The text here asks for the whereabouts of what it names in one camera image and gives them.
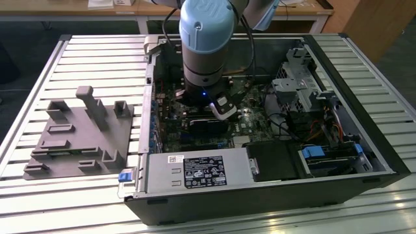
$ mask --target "circuit board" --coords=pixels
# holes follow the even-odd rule
[[[230,94],[237,93],[244,88],[245,83],[246,78],[232,78]],[[273,139],[273,133],[260,104],[260,86],[253,86],[237,105],[236,116],[225,121],[214,119],[208,107],[188,107],[174,102],[176,84],[170,84],[170,87],[164,87],[164,89],[165,91],[158,96],[157,101],[162,151],[165,153],[241,147],[233,139],[245,139],[244,143],[248,143],[246,141],[256,142]],[[189,132],[192,122],[209,119],[216,121],[213,123],[214,127],[225,127],[226,129],[220,134],[209,131],[197,135],[192,134]]]

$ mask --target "power supply label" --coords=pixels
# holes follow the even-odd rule
[[[182,159],[186,189],[226,185],[222,156]]]

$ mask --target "slotted metal worktable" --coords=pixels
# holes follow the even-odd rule
[[[352,41],[333,34],[314,39],[413,173],[397,183],[334,206],[148,227],[117,196],[117,175],[22,180],[49,118],[48,102],[64,98],[69,106],[81,106],[74,99],[80,85],[93,86],[93,95],[104,105],[116,100],[134,105],[128,166],[137,164],[144,38],[72,36],[57,43],[0,146],[0,233],[416,232],[416,113]]]

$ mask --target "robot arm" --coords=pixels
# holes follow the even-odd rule
[[[224,120],[237,110],[221,82],[228,42],[242,14],[250,28],[268,28],[278,0],[148,1],[181,9],[184,90],[176,93],[176,101],[188,106],[209,105]]]

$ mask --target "gray plastic holder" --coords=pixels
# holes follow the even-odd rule
[[[125,167],[133,106],[116,101],[104,106],[90,86],[77,88],[85,107],[50,101],[49,120],[41,133],[24,179],[117,174]]]

